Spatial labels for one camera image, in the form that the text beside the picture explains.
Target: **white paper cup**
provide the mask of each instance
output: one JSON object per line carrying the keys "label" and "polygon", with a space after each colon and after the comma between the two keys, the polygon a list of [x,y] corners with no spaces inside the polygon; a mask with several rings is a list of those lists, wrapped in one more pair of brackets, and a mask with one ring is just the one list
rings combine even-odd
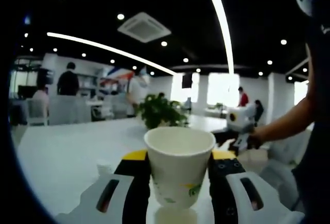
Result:
{"label": "white paper cup", "polygon": [[186,209],[198,198],[216,139],[210,132],[159,127],[144,135],[157,201]]}

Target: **air conditioning vent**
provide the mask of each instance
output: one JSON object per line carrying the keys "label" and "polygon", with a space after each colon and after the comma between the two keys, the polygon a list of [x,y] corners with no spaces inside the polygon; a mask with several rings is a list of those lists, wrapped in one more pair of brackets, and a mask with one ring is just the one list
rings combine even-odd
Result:
{"label": "air conditioning vent", "polygon": [[144,12],[128,19],[118,31],[143,43],[171,34],[171,31]]}

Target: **ceiling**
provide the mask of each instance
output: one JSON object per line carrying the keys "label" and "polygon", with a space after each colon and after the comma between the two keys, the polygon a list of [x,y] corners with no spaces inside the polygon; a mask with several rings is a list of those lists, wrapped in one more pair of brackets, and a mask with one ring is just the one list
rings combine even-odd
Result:
{"label": "ceiling", "polygon": [[[42,56],[57,48],[60,56],[81,58],[124,68],[138,63],[130,58],[74,41],[46,36],[47,32],[70,35],[158,63],[176,72],[228,72],[221,28],[212,0],[23,0],[30,25],[18,33],[17,55]],[[295,0],[222,0],[233,45],[235,72],[258,77],[270,72],[286,73],[306,58],[306,17]],[[171,34],[141,43],[117,28],[139,12],[155,18]],[[124,20],[118,20],[118,14]],[[307,76],[302,66],[293,73]],[[149,68],[155,76],[166,73]],[[304,80],[293,76],[294,80]]]}

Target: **hand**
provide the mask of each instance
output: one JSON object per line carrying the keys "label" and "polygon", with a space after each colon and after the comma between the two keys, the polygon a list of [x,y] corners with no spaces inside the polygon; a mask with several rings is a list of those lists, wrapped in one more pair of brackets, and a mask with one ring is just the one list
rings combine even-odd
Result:
{"label": "hand", "polygon": [[262,140],[261,133],[254,129],[247,139],[247,149],[259,149],[263,143],[264,141]]}

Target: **ceiling light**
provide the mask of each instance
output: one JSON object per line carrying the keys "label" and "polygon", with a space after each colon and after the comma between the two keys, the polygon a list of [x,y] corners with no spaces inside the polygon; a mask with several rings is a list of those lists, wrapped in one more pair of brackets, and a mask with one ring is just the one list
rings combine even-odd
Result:
{"label": "ceiling light", "polygon": [[223,36],[223,41],[225,42],[227,62],[228,62],[228,71],[230,74],[234,73],[234,60],[233,60],[233,49],[232,42],[230,40],[229,27],[226,18],[226,13],[223,8],[221,0],[212,0],[214,9],[216,10],[218,20],[221,27],[221,32]]}
{"label": "ceiling light", "polygon": [[123,20],[124,18],[125,18],[125,16],[123,14],[117,15],[117,19],[118,20]]}
{"label": "ceiling light", "polygon": [[83,44],[87,44],[87,45],[91,45],[91,46],[95,46],[95,47],[98,47],[98,48],[102,48],[104,50],[108,50],[108,51],[111,51],[113,53],[117,53],[117,54],[120,54],[122,56],[125,56],[125,57],[128,57],[128,58],[132,58],[134,60],[137,60],[141,63],[144,63],[144,64],[147,64],[153,68],[156,68],[160,71],[164,71],[170,75],[176,75],[177,73],[168,69],[168,68],[165,68],[157,63],[154,63],[154,62],[151,62],[149,60],[146,60],[144,58],[141,58],[141,57],[138,57],[136,55],[133,55],[131,53],[127,53],[125,51],[122,51],[122,50],[119,50],[119,49],[116,49],[116,48],[113,48],[113,47],[110,47],[110,46],[107,46],[107,45],[103,45],[103,44],[99,44],[99,43],[96,43],[96,42],[93,42],[93,41],[90,41],[90,40],[84,40],[84,39],[80,39],[80,38],[77,38],[77,37],[73,37],[73,36],[69,36],[69,35],[61,35],[59,33],[54,33],[54,32],[48,32],[47,33],[47,36],[50,36],[50,37],[55,37],[55,38],[60,38],[60,39],[65,39],[65,40],[72,40],[72,41],[76,41],[76,42],[79,42],[79,43],[83,43]]}

